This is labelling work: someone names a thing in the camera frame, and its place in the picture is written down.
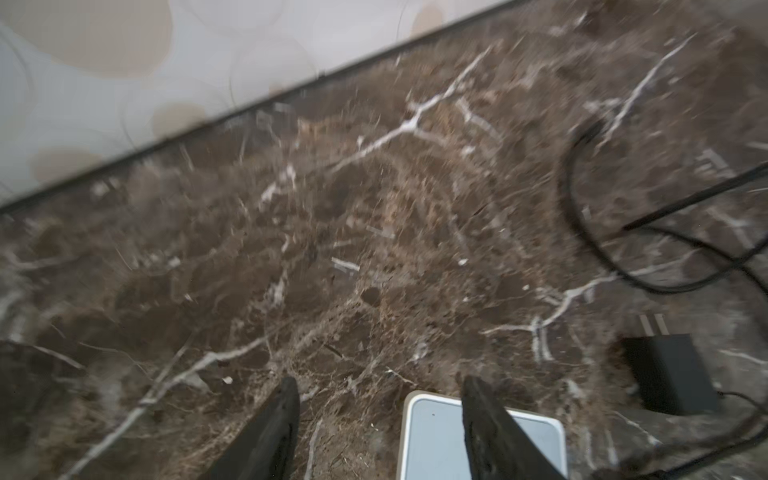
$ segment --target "brown marble tile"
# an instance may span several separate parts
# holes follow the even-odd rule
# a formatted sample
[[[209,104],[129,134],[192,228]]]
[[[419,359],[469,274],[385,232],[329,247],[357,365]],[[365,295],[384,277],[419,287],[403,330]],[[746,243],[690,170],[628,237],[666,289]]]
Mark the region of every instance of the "brown marble tile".
[[[644,411],[618,340],[663,313],[717,385],[765,399],[765,299],[737,275],[679,296],[616,280],[564,224],[561,156],[615,121],[578,167],[591,228],[653,281],[702,276],[699,253],[610,235],[765,159],[765,65],[693,2],[540,0],[6,215],[0,469],[196,478],[291,375],[294,476],[322,419],[312,478],[393,478],[405,396],[469,373],[566,425],[574,479],[679,463],[750,410]],[[764,187],[668,223],[741,251]],[[751,452],[703,475],[768,471]]]

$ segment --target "white marble vein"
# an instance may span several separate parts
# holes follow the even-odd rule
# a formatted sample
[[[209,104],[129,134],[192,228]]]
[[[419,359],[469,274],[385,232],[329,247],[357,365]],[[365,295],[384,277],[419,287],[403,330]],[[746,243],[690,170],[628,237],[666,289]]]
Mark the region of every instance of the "white marble vein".
[[[582,427],[582,429],[581,441],[584,443],[584,460],[590,470],[597,470],[598,467],[592,458],[592,432],[587,427]]]
[[[624,415],[622,415],[622,414],[620,414],[619,412],[616,412],[616,411],[614,411],[614,415],[616,415],[618,418],[624,420],[624,422],[627,425],[629,425],[630,427],[635,427],[636,429],[638,429],[641,432],[643,432],[645,434],[646,440],[651,445],[661,445],[661,440],[657,439],[656,437],[654,437],[653,435],[648,433],[648,431],[646,429],[644,429],[643,427],[641,427],[639,423],[635,422],[634,420],[628,419],[627,417],[625,417]]]
[[[667,60],[672,58],[673,56],[677,55],[677,53],[685,47],[685,45],[688,45],[688,42],[695,36],[695,34],[691,35],[690,37],[686,38],[682,43],[680,43],[673,51],[670,51],[665,56],[659,60],[658,63],[654,65],[654,67],[646,73],[645,77],[640,80],[640,83],[637,84],[637,87],[634,88],[632,93],[630,94],[629,98],[624,102],[624,106],[621,107],[621,110],[619,110],[618,115],[614,118],[614,120],[611,122],[611,126],[608,128],[608,130],[605,132],[605,135],[603,136],[603,140],[598,145],[598,149],[605,145],[607,142],[611,141],[611,138],[614,136],[614,132],[621,126],[621,122],[624,121],[624,118],[629,113],[629,110],[632,109],[632,106],[634,105],[634,102],[637,101],[637,99],[640,97],[640,95],[643,93],[643,90],[647,87],[647,85],[650,83],[651,80],[656,76],[656,73],[659,71],[659,68],[661,68],[661,65],[664,64]]]
[[[736,176],[736,172],[730,167],[728,162],[720,156],[715,150],[711,148],[705,148],[701,155],[697,158],[699,161],[709,161],[710,164],[717,170],[717,176],[721,178],[733,178]]]
[[[765,150],[768,151],[768,144],[763,143],[761,141],[751,141],[746,144],[749,148],[756,148],[757,150]]]
[[[63,355],[63,354],[61,354],[59,352],[54,352],[53,350],[47,349],[47,348],[45,348],[43,346],[37,346],[37,345],[33,345],[32,348],[34,348],[34,349],[36,349],[36,350],[38,350],[40,352],[43,352],[46,355],[53,356],[53,357],[61,360],[62,362],[68,363],[69,365],[75,367],[78,370],[84,370],[85,369],[85,367],[82,364],[80,364],[79,362],[76,362],[75,360],[73,360],[73,359],[69,358],[68,356]]]
[[[430,98],[429,100],[423,103],[411,104],[410,108],[411,110],[413,110],[412,117],[410,117],[408,120],[403,121],[400,124],[400,126],[397,127],[396,129],[388,131],[383,136],[379,137],[378,139],[373,141],[371,144],[369,144],[362,150],[357,151],[354,155],[341,160],[338,164],[336,164],[333,168],[331,168],[330,170],[331,173],[335,173],[349,164],[362,160],[363,158],[370,155],[372,152],[377,151],[378,149],[380,149],[384,145],[387,145],[390,141],[399,137],[402,134],[410,133],[423,140],[434,141],[438,144],[442,144],[441,137],[436,136],[434,134],[430,134],[429,132],[426,132],[421,128],[419,128],[419,120],[421,120],[422,115],[425,112],[435,107],[438,103],[445,100],[446,98],[449,98],[452,95],[454,95],[461,87],[462,82],[467,78],[467,75],[469,75],[473,70],[475,70],[475,68],[477,68],[480,61],[490,51],[491,51],[491,47],[488,47],[480,55],[475,57],[475,60],[473,60],[472,63],[470,63],[469,65],[467,65],[467,67],[462,71],[462,73],[460,73],[458,77],[454,79],[454,81],[448,86],[448,88],[445,89],[445,91],[435,95],[434,97]]]
[[[722,353],[723,355],[734,356],[738,359],[748,360],[756,365],[762,366],[763,368],[768,367],[768,360],[756,359],[755,357],[743,352],[734,352],[732,350],[718,350],[718,352]]]
[[[725,212],[723,212],[717,207],[708,207],[707,213],[713,219],[719,222],[725,223],[726,226],[730,228],[731,231],[733,231],[733,235],[736,236],[736,239],[739,240],[739,243],[741,243],[742,247],[750,249],[755,246],[755,243],[752,241],[749,234],[746,232],[746,229],[750,225],[750,222],[748,220],[733,218],[732,216],[726,214]],[[763,265],[768,264],[768,259],[762,253],[758,253],[757,255],[755,255],[755,258],[760,260],[760,262],[762,262]]]
[[[576,400],[587,399],[587,393],[578,385],[578,383],[571,379],[566,379],[565,384],[568,386],[568,393],[570,393],[573,398]]]
[[[667,263],[660,263],[659,265],[651,265],[646,266],[645,268],[640,268],[638,270],[634,270],[630,272],[633,276],[643,276],[648,275],[651,273],[656,273],[662,270],[666,270],[668,268],[679,266],[684,262],[685,260],[690,257],[690,255],[693,254],[693,251],[683,255],[681,258],[678,258],[676,260],[672,260],[671,262]],[[594,289],[597,285],[600,285],[602,283],[609,283],[613,282],[620,277],[616,273],[611,273],[607,276],[600,276],[598,278],[594,278],[587,282],[585,285],[572,288],[570,290],[565,290],[565,292],[562,294],[562,300],[560,301],[558,308],[555,309],[555,311],[548,316],[546,319],[541,319],[539,316],[535,316],[533,319],[531,319],[531,323],[529,325],[513,325],[513,324],[505,324],[505,325],[499,325],[495,326],[491,329],[482,330],[480,333],[483,335],[493,335],[498,332],[511,332],[516,330],[524,330],[526,332],[530,332],[532,334],[532,341],[531,341],[531,349],[533,350],[534,359],[539,362],[541,361],[541,358],[544,357],[544,359],[549,360],[551,358],[551,354],[549,353],[548,346],[542,345],[542,340],[546,341],[546,335],[542,336],[541,331],[550,326],[552,323],[556,322],[565,312],[568,311],[568,309],[571,307],[571,304],[575,299],[577,299],[580,296],[583,296],[587,291]]]
[[[317,421],[315,424],[315,431],[312,432],[312,438],[310,439],[310,456],[306,460],[304,480],[312,480],[312,464],[315,462],[315,447],[317,445],[317,436],[320,433],[321,426],[323,426],[323,419]]]
[[[280,175],[277,178],[277,181],[272,182],[271,184],[267,185],[263,192],[261,192],[261,196],[259,197],[259,203],[257,204],[258,207],[261,207],[263,205],[267,205],[272,201],[272,198],[276,194],[282,194],[285,193],[285,191],[282,189],[282,185],[286,184],[288,180],[291,181],[291,184],[293,186],[293,189],[296,189],[296,170],[293,168],[292,164],[288,164],[285,170],[280,172]]]
[[[388,238],[390,240],[394,240],[395,238],[397,238],[397,236],[394,233],[392,233],[391,228],[387,230],[379,230],[376,227],[371,227],[370,225],[366,225],[366,230],[368,230],[370,233],[373,233],[380,237]]]
[[[413,380],[408,380],[406,377],[400,375],[395,370],[392,370],[389,367],[386,367],[386,372],[387,373],[392,373],[394,376],[396,376],[397,378],[401,379],[405,383],[410,383],[411,385],[416,386],[416,382],[414,382]]]
[[[239,348],[232,349],[226,352],[208,352],[197,360],[189,369],[175,375],[166,382],[163,379],[167,376],[173,365],[186,351],[186,346],[182,347],[182,350],[174,356],[168,365],[163,368],[161,374],[155,381],[156,385],[147,392],[144,397],[139,400],[138,405],[133,408],[118,427],[109,432],[99,443],[96,443],[88,449],[80,460],[78,460],[66,473],[60,475],[58,480],[70,480],[75,475],[82,472],[92,460],[104,453],[109,447],[112,446],[152,405],[159,402],[169,390],[184,383],[188,376],[196,374],[197,372],[207,368],[213,362],[223,362],[226,360],[232,360],[239,356],[243,356],[251,350],[257,348],[266,343],[266,337],[260,337],[254,341],[243,345]]]
[[[590,357],[587,347],[585,347],[584,344],[581,342],[581,339],[578,338],[578,335],[576,335],[576,332],[574,331],[574,328],[570,323],[568,324],[568,334],[571,336],[571,340],[574,341],[574,345],[576,345],[576,348],[578,348],[581,351],[581,361],[584,362],[586,365],[593,365],[594,360],[592,359],[592,357]]]
[[[5,252],[5,259],[11,266],[13,266],[13,270],[16,270],[17,272],[28,272],[41,268],[48,268],[50,266],[62,265],[63,263],[71,262],[75,257],[52,257],[35,260],[34,262],[22,262],[18,259],[15,253]]]
[[[331,257],[331,262],[348,270],[355,270],[356,272],[360,271],[360,265],[357,263],[347,262],[346,260],[341,260],[336,257]]]
[[[498,142],[502,142],[504,140],[504,137],[502,136],[502,134],[500,134],[495,128],[493,128],[493,125],[491,125],[489,121],[477,115],[469,108],[469,102],[467,102],[466,98],[464,97],[459,98],[456,101],[456,107],[461,111],[462,116],[464,117],[464,123],[477,125],[485,133],[490,135],[494,140]]]
[[[616,446],[614,445],[614,437],[611,435],[611,430],[605,430],[605,445],[608,450],[608,463],[615,467],[619,464],[619,455],[616,453]]]
[[[0,325],[2,325],[6,318],[8,311],[13,307],[19,300],[24,298],[24,292],[21,290],[12,290],[7,295],[0,298]]]

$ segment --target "beige circle pattern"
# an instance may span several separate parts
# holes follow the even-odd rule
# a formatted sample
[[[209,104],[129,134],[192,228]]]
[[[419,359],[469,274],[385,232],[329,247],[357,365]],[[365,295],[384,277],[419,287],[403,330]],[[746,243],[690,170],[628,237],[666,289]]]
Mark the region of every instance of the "beige circle pattern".
[[[152,134],[155,138],[173,137],[205,122],[205,108],[187,101],[161,105],[152,114]]]
[[[2,0],[0,20],[56,61],[112,78],[154,71],[174,30],[167,0]]]
[[[444,22],[445,16],[437,4],[430,3],[429,5],[425,5],[419,10],[419,13],[413,21],[411,38],[421,37],[422,35],[437,29]]]
[[[28,162],[35,180],[47,185],[96,167],[101,156],[78,147],[43,148]]]

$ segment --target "plug prong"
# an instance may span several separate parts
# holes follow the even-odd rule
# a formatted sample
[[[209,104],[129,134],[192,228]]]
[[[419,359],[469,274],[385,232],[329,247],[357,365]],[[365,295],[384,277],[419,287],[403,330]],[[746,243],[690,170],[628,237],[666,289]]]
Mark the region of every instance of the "plug prong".
[[[640,323],[643,324],[643,330],[645,330],[645,334],[647,336],[654,335],[654,329],[650,327],[650,322],[648,321],[648,317],[645,314],[640,315]]]
[[[661,313],[654,314],[654,318],[656,319],[656,324],[659,326],[659,332],[661,332],[661,335],[669,335],[670,331],[667,329],[667,324],[664,322],[664,315]]]

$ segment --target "wall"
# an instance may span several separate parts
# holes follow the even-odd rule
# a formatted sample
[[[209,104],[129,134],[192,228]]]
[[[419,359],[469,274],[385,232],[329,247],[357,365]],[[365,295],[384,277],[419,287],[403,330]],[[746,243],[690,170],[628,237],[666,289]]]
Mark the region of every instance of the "wall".
[[[0,204],[499,0],[2,0]]]

